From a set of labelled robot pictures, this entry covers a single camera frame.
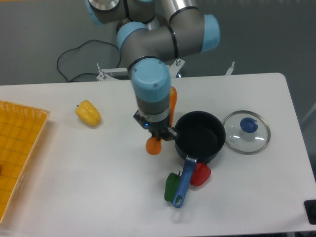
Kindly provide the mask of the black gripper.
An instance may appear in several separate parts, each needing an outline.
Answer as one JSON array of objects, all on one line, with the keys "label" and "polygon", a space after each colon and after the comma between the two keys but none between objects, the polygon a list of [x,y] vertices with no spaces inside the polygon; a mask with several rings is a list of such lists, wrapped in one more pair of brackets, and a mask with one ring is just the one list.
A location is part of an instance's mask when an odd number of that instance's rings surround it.
[{"label": "black gripper", "polygon": [[177,139],[178,132],[169,125],[170,110],[165,110],[159,114],[148,114],[137,110],[133,117],[156,140],[170,141]]}]

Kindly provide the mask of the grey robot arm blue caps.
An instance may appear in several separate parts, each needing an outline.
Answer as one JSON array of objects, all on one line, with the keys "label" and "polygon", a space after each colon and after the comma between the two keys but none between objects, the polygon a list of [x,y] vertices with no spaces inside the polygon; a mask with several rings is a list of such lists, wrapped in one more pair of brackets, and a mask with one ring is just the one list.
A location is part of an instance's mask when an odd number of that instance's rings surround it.
[{"label": "grey robot arm blue caps", "polygon": [[117,44],[131,80],[137,122],[157,139],[172,140],[171,78],[166,61],[215,48],[220,26],[213,15],[201,13],[194,0],[163,0],[159,20],[153,0],[88,0],[96,24],[124,21]]}]

